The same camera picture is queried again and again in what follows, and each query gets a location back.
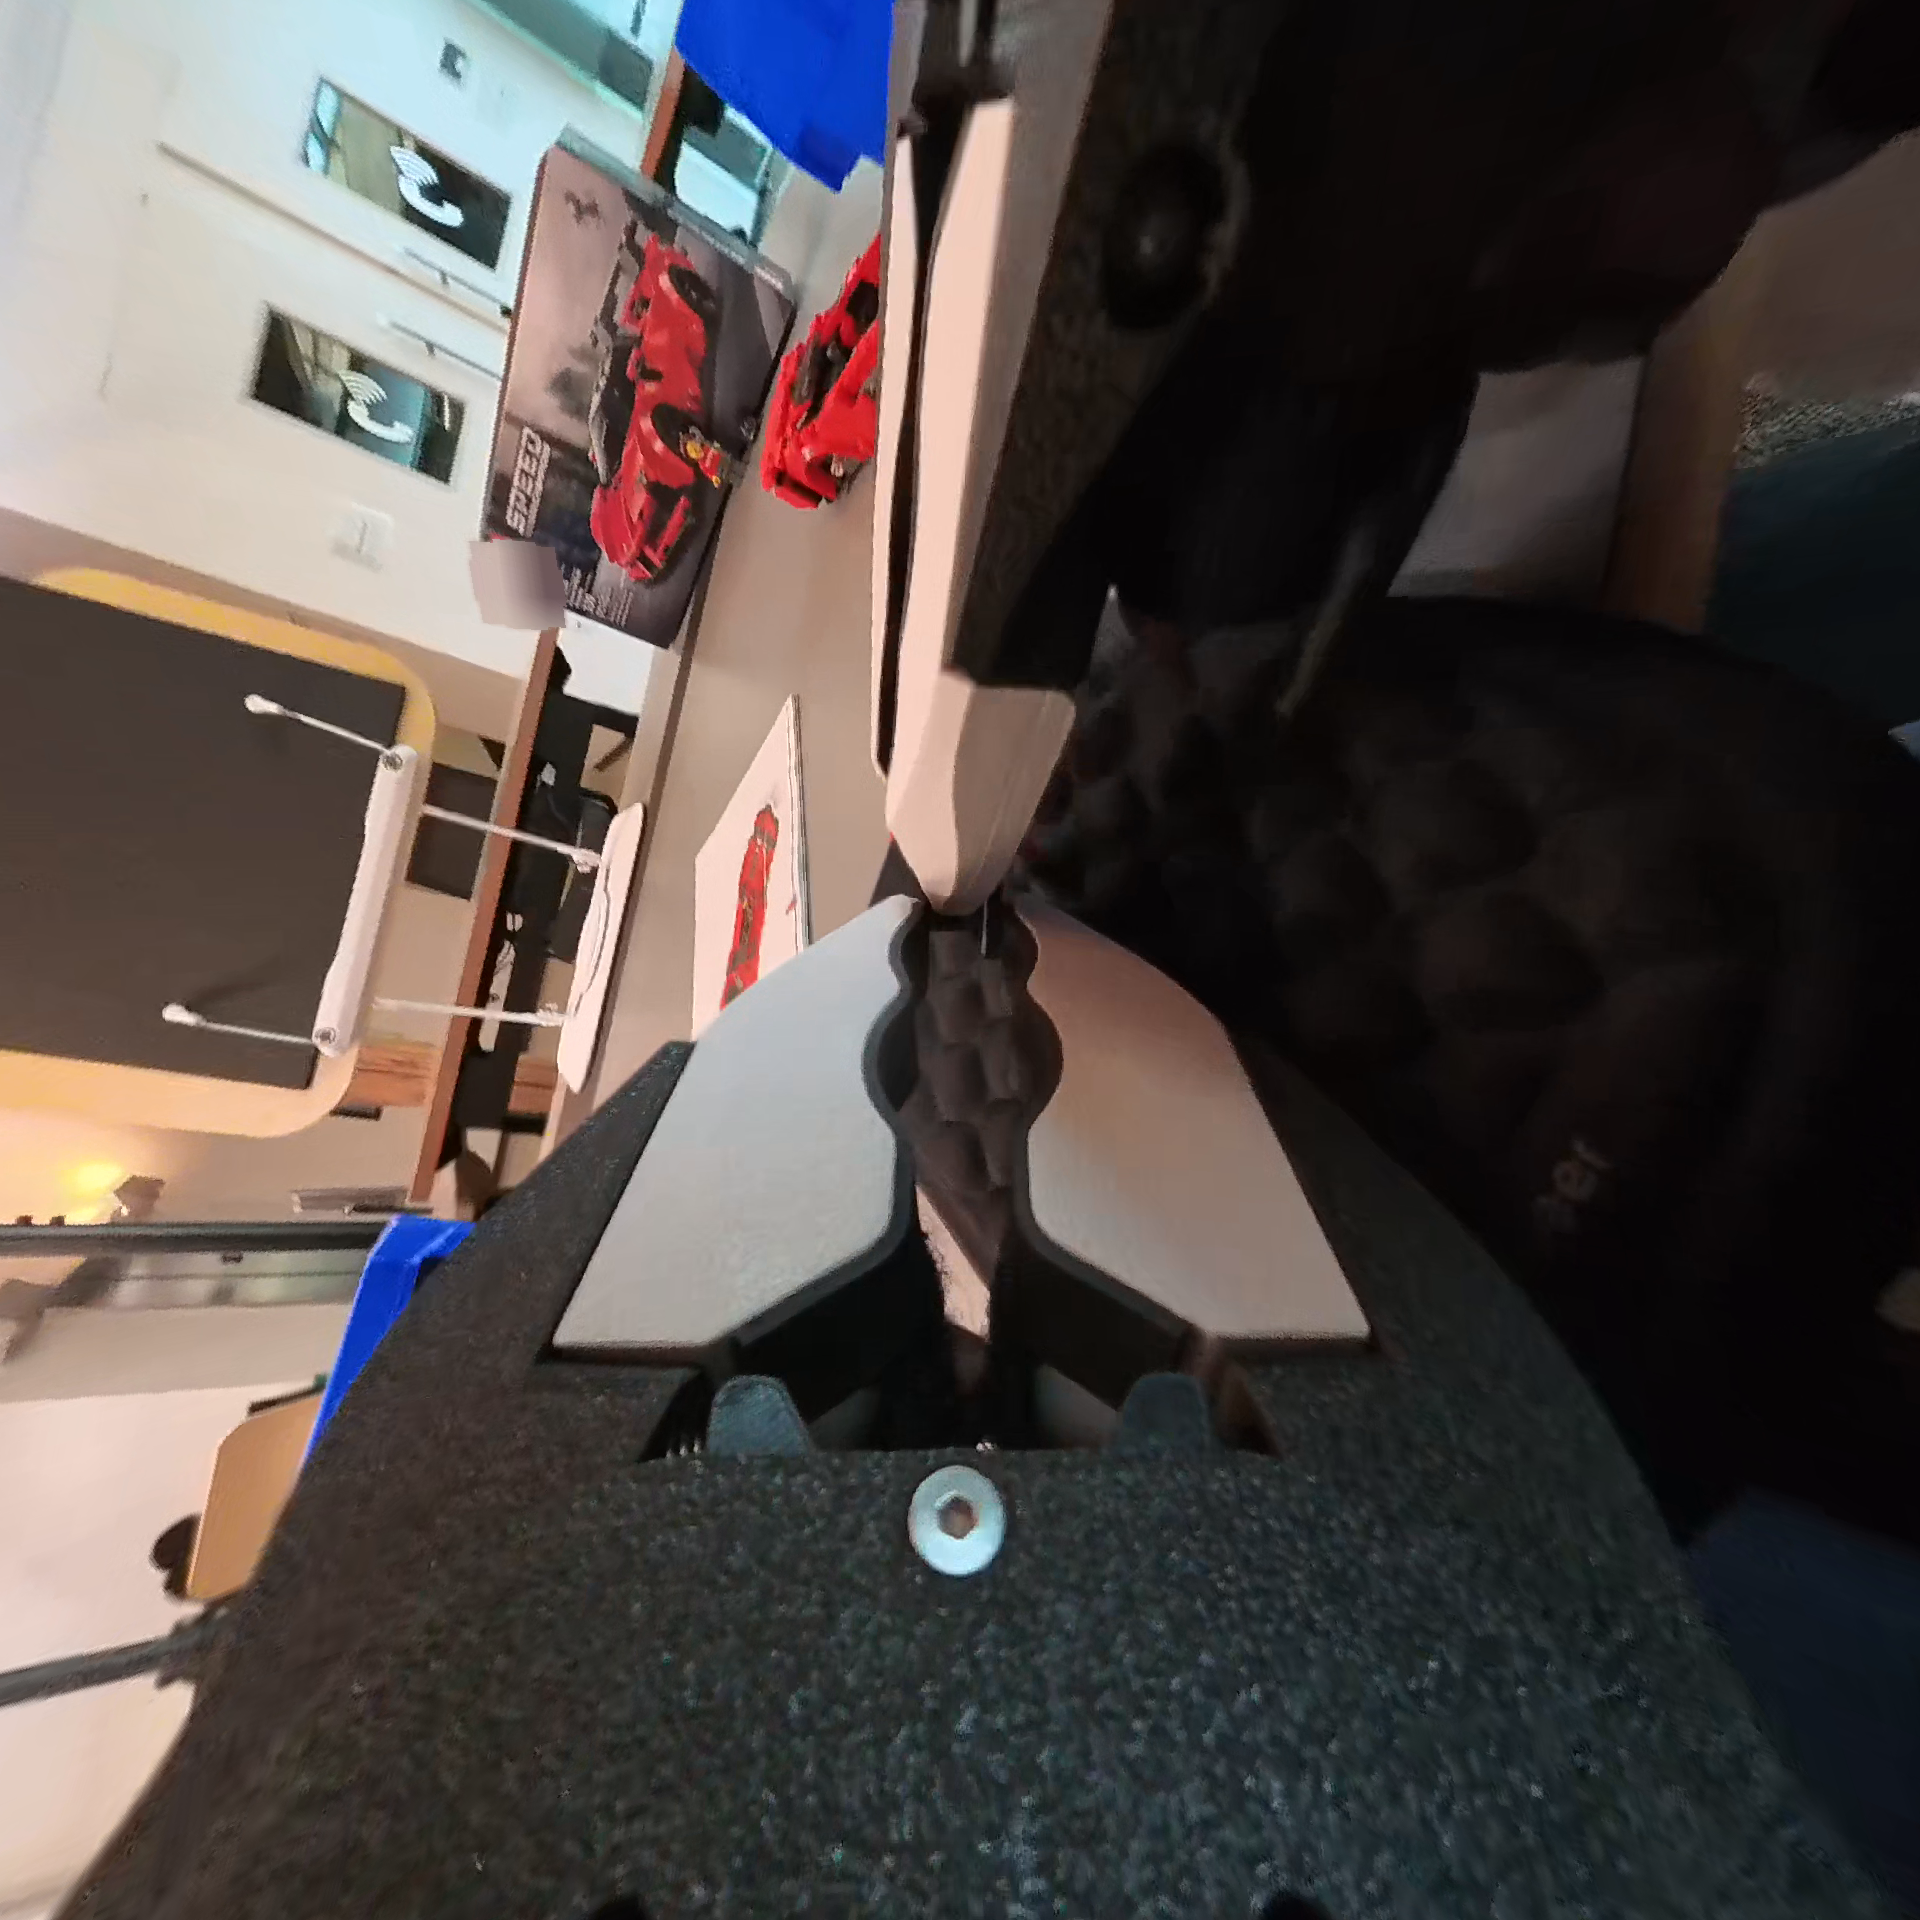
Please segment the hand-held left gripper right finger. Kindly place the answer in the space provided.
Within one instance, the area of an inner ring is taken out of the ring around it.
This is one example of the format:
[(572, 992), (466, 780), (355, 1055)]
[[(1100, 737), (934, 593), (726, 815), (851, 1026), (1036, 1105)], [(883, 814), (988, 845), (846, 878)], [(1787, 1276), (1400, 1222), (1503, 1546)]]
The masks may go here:
[(1058, 1074), (994, 1305), (1039, 1361), (1342, 1353), (1371, 1327), (1224, 1026), (1066, 912), (1016, 912)]

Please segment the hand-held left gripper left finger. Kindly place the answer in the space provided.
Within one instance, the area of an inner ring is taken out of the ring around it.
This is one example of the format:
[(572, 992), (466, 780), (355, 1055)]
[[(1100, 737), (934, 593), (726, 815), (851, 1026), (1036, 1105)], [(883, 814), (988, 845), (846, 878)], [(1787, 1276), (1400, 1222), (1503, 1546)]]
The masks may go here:
[(717, 1353), (902, 1250), (880, 1037), (908, 1006), (919, 910), (871, 904), (708, 1022), (560, 1316), (560, 1354)]

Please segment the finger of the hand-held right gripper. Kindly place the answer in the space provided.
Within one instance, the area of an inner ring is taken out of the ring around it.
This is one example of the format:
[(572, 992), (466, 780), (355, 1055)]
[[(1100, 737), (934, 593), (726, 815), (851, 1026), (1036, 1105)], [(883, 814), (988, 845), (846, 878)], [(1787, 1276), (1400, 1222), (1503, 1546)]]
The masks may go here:
[(931, 129), (901, 134), (880, 229), (880, 442), (871, 540), (871, 749), (886, 832), (934, 910), (1005, 879), (1072, 727), (1072, 695), (992, 685), (957, 661), (1016, 346), (1002, 272), (1016, 106), (960, 112), (920, 183)]

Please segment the red lego car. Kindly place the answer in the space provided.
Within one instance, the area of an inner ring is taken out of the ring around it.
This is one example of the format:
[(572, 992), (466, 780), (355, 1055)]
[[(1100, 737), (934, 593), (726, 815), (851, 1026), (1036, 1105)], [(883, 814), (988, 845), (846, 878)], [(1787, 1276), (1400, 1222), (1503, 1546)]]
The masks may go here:
[(839, 296), (784, 357), (766, 410), (762, 487), (784, 505), (832, 505), (878, 446), (880, 236)]

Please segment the lego instruction booklet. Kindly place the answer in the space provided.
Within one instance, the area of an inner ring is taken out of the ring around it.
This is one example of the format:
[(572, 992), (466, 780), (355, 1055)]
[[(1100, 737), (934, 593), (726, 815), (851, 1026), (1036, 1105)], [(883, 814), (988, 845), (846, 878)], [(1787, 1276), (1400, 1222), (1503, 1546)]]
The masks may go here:
[(800, 702), (789, 696), (693, 862), (688, 1032), (808, 944)]

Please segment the lego set box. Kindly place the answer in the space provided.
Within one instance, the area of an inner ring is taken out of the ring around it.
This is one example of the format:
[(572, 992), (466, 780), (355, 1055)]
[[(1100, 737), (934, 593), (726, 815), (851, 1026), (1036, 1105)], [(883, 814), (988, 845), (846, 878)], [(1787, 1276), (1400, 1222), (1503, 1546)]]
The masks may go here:
[(755, 449), (796, 282), (607, 165), (541, 156), (479, 532), (540, 544), (565, 609), (667, 648)]

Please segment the white round stool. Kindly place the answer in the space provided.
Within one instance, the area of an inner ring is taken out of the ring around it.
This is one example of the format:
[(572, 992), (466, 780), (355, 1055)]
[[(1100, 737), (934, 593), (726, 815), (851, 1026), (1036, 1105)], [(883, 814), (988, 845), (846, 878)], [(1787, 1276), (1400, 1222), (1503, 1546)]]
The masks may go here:
[(583, 1093), (600, 1042), (606, 1002), (616, 972), (616, 944), (629, 917), (634, 878), (645, 833), (645, 804), (614, 814), (591, 866), (591, 892), (572, 960), (570, 993), (560, 1022), (557, 1077), (567, 1093)]

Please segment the large black wrist rest pad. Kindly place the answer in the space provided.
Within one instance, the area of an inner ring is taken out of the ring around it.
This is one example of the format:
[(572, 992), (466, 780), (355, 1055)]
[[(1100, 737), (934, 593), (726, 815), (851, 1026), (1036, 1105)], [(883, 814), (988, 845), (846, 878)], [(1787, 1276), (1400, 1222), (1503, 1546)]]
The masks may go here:
[(1691, 1529), (1915, 1542), (1915, 759), (1704, 640), (1111, 607), (1021, 878), (1293, 1063), (1533, 1297)]

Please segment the blue plastic bin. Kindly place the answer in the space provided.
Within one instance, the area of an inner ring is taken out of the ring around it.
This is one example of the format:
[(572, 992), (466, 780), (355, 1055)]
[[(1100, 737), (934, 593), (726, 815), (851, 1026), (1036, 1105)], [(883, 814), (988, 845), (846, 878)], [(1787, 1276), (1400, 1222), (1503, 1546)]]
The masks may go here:
[(890, 138), (890, 1), (684, 1), (677, 49), (808, 178), (839, 190)]
[(340, 1410), (352, 1382), (404, 1313), (427, 1270), (461, 1248), (474, 1231), (469, 1220), (437, 1215), (396, 1215), (374, 1236), (359, 1276), (342, 1326), (342, 1342), (319, 1390), (304, 1457), (310, 1457), (330, 1422)]

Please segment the cardboard box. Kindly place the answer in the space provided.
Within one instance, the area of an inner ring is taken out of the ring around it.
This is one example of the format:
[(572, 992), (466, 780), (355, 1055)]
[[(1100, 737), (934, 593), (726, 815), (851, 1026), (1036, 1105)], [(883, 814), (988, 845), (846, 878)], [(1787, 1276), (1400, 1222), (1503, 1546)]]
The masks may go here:
[(186, 1559), (186, 1599), (226, 1599), (252, 1582), (296, 1486), (323, 1398), (325, 1388), (314, 1382), (252, 1408), (221, 1439)]

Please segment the glass panel with white logo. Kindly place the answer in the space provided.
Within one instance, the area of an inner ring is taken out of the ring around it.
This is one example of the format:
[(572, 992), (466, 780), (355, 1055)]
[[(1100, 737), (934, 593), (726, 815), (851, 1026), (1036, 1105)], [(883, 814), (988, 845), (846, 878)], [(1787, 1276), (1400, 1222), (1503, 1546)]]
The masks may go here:
[(276, 306), (260, 325), (252, 400), (384, 464), (452, 482), (464, 401)]
[(332, 80), (318, 80), (301, 134), (309, 174), (496, 269), (511, 215), (507, 190)]

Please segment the dark panel with yellow frame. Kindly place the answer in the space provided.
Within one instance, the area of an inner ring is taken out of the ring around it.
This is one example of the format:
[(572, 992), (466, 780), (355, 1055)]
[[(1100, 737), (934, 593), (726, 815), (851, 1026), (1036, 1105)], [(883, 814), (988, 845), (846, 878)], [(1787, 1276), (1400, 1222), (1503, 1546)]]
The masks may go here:
[(360, 640), (96, 567), (5, 581), (5, 1105), (276, 1138), (332, 1113), (325, 1061), (160, 1018), (306, 1032), (374, 759), (278, 703), (432, 759), (418, 673)]

